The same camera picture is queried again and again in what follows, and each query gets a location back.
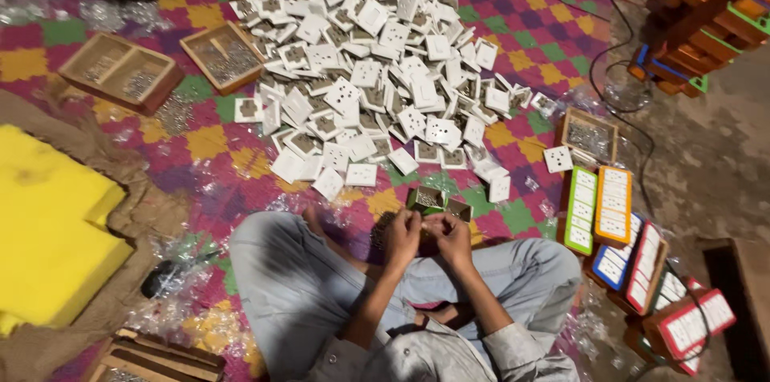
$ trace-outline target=leg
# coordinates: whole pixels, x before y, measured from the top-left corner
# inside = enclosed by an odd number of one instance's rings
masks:
[[[350,318],[367,279],[308,230],[298,216],[258,212],[230,238],[243,311],[272,380],[302,377],[326,340]],[[406,303],[391,299],[391,323]]]
[[[543,333],[541,342],[549,349],[581,282],[577,258],[558,243],[545,239],[523,239],[476,250],[473,258],[486,285],[511,318],[529,330]],[[412,262],[402,290],[401,298],[413,303],[467,302],[464,291],[440,258]],[[483,352],[483,336],[476,323],[459,332]]]

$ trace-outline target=pile of switch plates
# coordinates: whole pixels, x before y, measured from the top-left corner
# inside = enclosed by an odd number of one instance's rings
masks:
[[[486,151],[484,129],[510,119],[514,107],[534,106],[533,94],[499,74],[481,78],[482,69],[493,69],[497,46],[474,42],[457,0],[231,5],[266,60],[253,99],[236,103],[236,121],[263,122],[280,151],[272,165],[278,177],[312,181],[333,200],[345,185],[375,186],[383,160],[403,174],[421,162],[470,166],[491,202],[508,200],[511,178]],[[279,131],[284,123],[289,129]],[[413,140],[414,157],[393,150],[390,136]]]

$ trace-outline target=hand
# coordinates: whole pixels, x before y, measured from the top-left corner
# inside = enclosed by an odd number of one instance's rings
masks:
[[[470,252],[470,228],[456,216],[448,213],[435,213],[425,217],[422,225],[436,239],[441,256],[452,266],[472,267]]]
[[[399,210],[396,218],[385,231],[385,268],[407,269],[409,262],[417,256],[419,231],[422,217],[418,212]]]

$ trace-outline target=shirt sleeve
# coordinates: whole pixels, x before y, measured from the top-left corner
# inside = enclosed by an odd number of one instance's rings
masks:
[[[483,338],[504,382],[578,382],[572,360],[564,354],[546,356],[540,342],[518,323]]]
[[[359,380],[368,352],[357,344],[332,337],[316,359],[304,382],[347,382]]]

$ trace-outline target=wooden tray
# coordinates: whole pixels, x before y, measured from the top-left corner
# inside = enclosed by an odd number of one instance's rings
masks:
[[[156,78],[138,98],[132,98],[123,89],[139,71]],[[184,72],[166,55],[113,34],[97,33],[59,68],[59,75],[92,95],[150,116],[182,81]]]
[[[208,43],[213,45],[219,53],[227,56],[226,45],[234,41],[243,43],[248,50],[254,53],[257,60],[259,60],[259,65],[244,72],[236,79],[220,84],[206,67],[206,55],[198,53],[197,49],[201,45]],[[254,47],[251,41],[245,36],[244,32],[232,22],[227,22],[215,28],[209,28],[202,32],[192,34],[180,40],[179,44],[182,45],[182,48],[190,56],[193,62],[195,62],[200,70],[203,71],[203,74],[209,79],[209,82],[214,85],[220,95],[233,93],[237,88],[253,82],[262,75],[262,64],[265,62],[264,56],[262,56],[259,50]]]
[[[615,162],[615,159],[618,156],[618,127],[616,125],[607,123],[606,121],[603,121],[597,116],[594,116],[585,111],[574,109],[572,107],[567,107],[567,112],[564,113],[564,117],[562,118],[561,123],[559,124],[556,130],[557,138],[556,138],[555,144],[556,146],[568,146],[571,149],[579,150],[585,153],[586,155],[590,156],[591,158],[596,158],[596,157],[591,152],[583,150],[567,142],[567,139],[569,136],[568,129],[571,122],[577,122],[577,123],[580,123],[581,125],[606,129],[610,137],[610,146],[608,147],[608,152],[610,157],[609,159],[606,159],[606,160],[605,159],[597,159],[597,160],[600,160],[602,162],[607,162],[610,164]]]

